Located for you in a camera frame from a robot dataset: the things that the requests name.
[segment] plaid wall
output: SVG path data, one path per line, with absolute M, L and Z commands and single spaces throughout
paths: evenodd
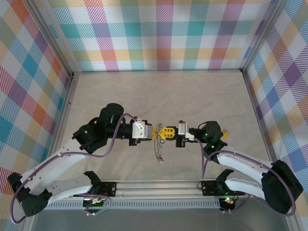
M 43 161 L 69 82 L 22 3 L 0 1 L 0 231 L 13 231 L 6 178 Z
M 298 212 L 308 229 L 308 0 L 289 0 L 246 79 L 273 160 L 304 187 Z
M 239 69 L 275 0 L 36 0 L 74 71 Z

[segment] cable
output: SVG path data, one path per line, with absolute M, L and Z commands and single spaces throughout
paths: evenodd
M 283 214 L 283 213 L 279 213 L 277 212 L 276 210 L 274 210 L 268 203 L 264 202 L 263 200 L 261 200 L 260 198 L 252 195 L 254 198 L 256 198 L 258 201 L 260 201 L 261 203 L 263 203 L 264 205 L 266 205 L 267 207 L 269 207 L 271 210 L 273 210 L 275 213 L 278 213 L 280 215 L 283 215 L 285 217 L 291 217 L 295 214 L 295 211 L 296 211 L 296 205 L 295 205 L 295 199 L 292 195 L 292 192 L 291 190 L 289 189 L 289 187 L 287 186 L 287 184 L 284 182 L 284 180 L 281 178 L 281 176 L 279 176 L 274 170 L 272 170 L 271 168 L 267 167 L 266 165 L 263 165 L 261 162 L 257 161 L 257 160 L 254 160 L 254 159 L 251 159 L 249 158 L 248 156 L 245 156 L 245 155 L 242 155 L 242 154 L 239 154 L 239 153 L 236 153 L 236 152 L 231 152 L 231 151 L 227 151 L 227 150 L 220 150 L 220 151 L 215 151 L 213 152 L 211 155 L 208 156 L 208 158 L 206 159 L 206 162 L 205 162 L 205 165 L 204 165 L 204 170 L 206 169 L 206 165 L 208 163 L 208 161 L 210 160 L 210 158 L 213 156 L 213 155 L 216 155 L 216 154 L 219 154 L 219 153 L 225 153 L 225 154 L 232 154 L 232 155 L 237 155 L 238 157 L 242 158 L 242 159 L 245 159 L 245 160 L 248 160 L 254 164 L 257 164 L 259 166 L 262 166 L 263 168 L 265 168 L 267 171 L 270 171 L 275 177 L 277 177 L 279 179 L 279 181 L 282 183 L 282 185 L 285 187 L 285 189 L 287 190 L 289 196 L 290 196 L 290 199 L 291 199 L 291 202 L 292 202 L 292 211 L 291 213 L 289 214 Z
M 106 190 L 106 188 L 103 188 L 103 190 L 106 191 L 106 196 L 108 196 L 108 191 Z
M 106 198 L 107 200 L 109 200 L 109 203 L 108 203 L 108 205 L 105 207 L 105 208 L 103 208 L 103 209 L 101 209 L 101 210 L 99 210 L 98 212 L 96 212 L 96 213 L 90 213 L 89 211 L 88 211 L 88 208 L 90 207 L 90 205 L 87 205 L 86 206 L 86 209 L 85 209 L 85 212 L 88 214 L 88 215 L 98 215 L 98 214 L 100 214 L 100 213 L 102 213 L 102 212 L 104 212 L 107 208 L 109 208 L 110 206 L 111 206 L 111 199 L 110 199 L 110 197 L 109 196 L 105 196 L 105 195 L 99 195 L 99 194 L 86 194 L 86 193 L 82 193 L 82 194 L 78 194 L 79 196 L 98 196 L 98 197 L 104 197 L 104 198 Z
M 199 183 L 197 184 L 198 189 L 202 190 L 202 188 L 200 188 L 199 184 L 201 183 L 201 181 L 199 181 Z
M 233 211 L 236 211 L 236 210 L 239 210 L 239 209 L 242 208 L 245 204 L 247 204 L 248 199 L 249 199 L 250 197 L 251 197 L 251 195 L 248 194 L 248 197 L 246 197 L 246 198 L 244 199 L 244 202 L 241 203 L 240 206 L 238 206 L 238 207 L 236 207 L 234 210 L 232 210 L 232 212 L 233 212 Z
M 37 169 L 36 169 L 35 171 L 33 171 L 32 174 L 30 174 L 30 175 L 28 176 L 28 178 L 18 187 L 18 189 L 16 190 L 16 192 L 14 193 L 14 195 L 13 195 L 13 197 L 12 197 L 12 200 L 11 200 L 11 203 L 10 203 L 10 213 L 11 213 L 11 221 L 12 221 L 12 223 L 14 223 L 14 224 L 19 224 L 20 222 L 22 222 L 22 221 L 26 218 L 25 216 L 23 216 L 20 220 L 16 220 L 16 219 L 14 218 L 14 214 L 13 214 L 13 207 L 14 207 L 14 202 L 15 202 L 15 200 L 16 200 L 16 198 L 17 198 L 17 195 L 19 194 L 19 192 L 21 191 L 21 189 L 29 182 L 29 180 L 31 180 L 39 171 L 42 170 L 42 168 L 44 168 L 44 167 L 45 167 L 46 165 L 48 165 L 50 162 L 52 162 L 53 160 L 55 160 L 55 159 L 57 159 L 57 158 L 61 158 L 61 157 L 65 156 L 65 155 L 68 155 L 68 156 L 70 156 L 70 155 L 72 155 L 72 154 L 73 154 L 73 155 L 84 155 L 84 156 L 91 156 L 91 157 L 96 157 L 96 158 L 105 158 L 105 157 L 107 157 L 107 156 L 110 154 L 110 152 L 111 152 L 111 150 L 112 150 L 112 147 L 113 147 L 113 145 L 114 145 L 114 143 L 115 143 L 116 135 L 117 135 L 117 132 L 118 132 L 118 130 L 119 130 L 119 128 L 120 128 L 121 122 L 122 122 L 123 118 L 126 117 L 126 116 L 130 117 L 130 118 L 131 118 L 132 120 L 134 120 L 134 121 L 137 121 L 137 119 L 134 118 L 134 117 L 133 117 L 131 114 L 129 114 L 129 113 L 124 113 L 124 114 L 119 118 L 119 121 L 118 121 L 118 123 L 116 124 L 116 127 L 115 127 L 114 135 L 113 135 L 113 137 L 112 137 L 110 146 L 109 146 L 107 152 L 106 152 L 104 155 L 92 155 L 92 154 L 89 154 L 89 153 L 81 153 L 81 152 L 66 152 L 66 153 L 61 153 L 61 155 L 57 155 L 57 154 L 56 154 L 55 156 L 53 156 L 53 157 L 51 157 L 50 159 L 48 159 L 46 162 L 42 163 L 41 166 L 37 167 Z

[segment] white floor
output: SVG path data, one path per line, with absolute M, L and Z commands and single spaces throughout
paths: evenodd
M 179 120 L 196 128 L 216 120 L 230 136 L 224 141 L 237 150 L 268 160 L 247 89 L 240 72 L 134 72 L 82 75 L 79 77 L 63 144 L 108 103 L 121 104 L 125 112 L 149 123 L 178 126 Z M 107 146 L 95 154 L 104 154 Z M 59 179 L 93 170 L 101 179 L 199 179 L 201 151 L 198 144 L 176 148 L 175 141 L 163 145 L 163 163 L 154 156 L 154 142 L 129 147 L 116 140 L 106 159 L 87 158 Z M 210 163 L 205 178 L 216 178 L 226 167 Z

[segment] metal chain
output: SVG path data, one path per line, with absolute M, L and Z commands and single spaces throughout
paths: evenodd
M 156 137 L 154 139 L 154 154 L 156 159 L 158 160 L 159 163 L 162 163 L 164 160 L 162 158 L 162 147 L 163 147 L 163 143 L 164 140 L 162 139 L 162 137 L 159 135 L 159 131 L 163 129 L 163 125 L 161 123 L 159 123 L 156 126 Z

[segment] enclosure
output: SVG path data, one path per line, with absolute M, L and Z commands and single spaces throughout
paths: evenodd
M 306 0 L 2 0 L 0 31 L 0 230 L 307 229 Z M 229 216 L 163 206 L 88 217 L 59 204 L 13 225 L 7 177 L 44 161 L 109 103 L 154 127 L 215 120 L 241 152 L 281 159 L 304 188 L 296 215 L 280 217 L 255 200 Z M 116 140 L 108 158 L 86 158 L 58 180 L 92 170 L 122 183 L 198 183 L 200 146 L 174 143 L 162 145 L 158 163 L 152 141 Z M 224 169 L 210 162 L 205 178 Z

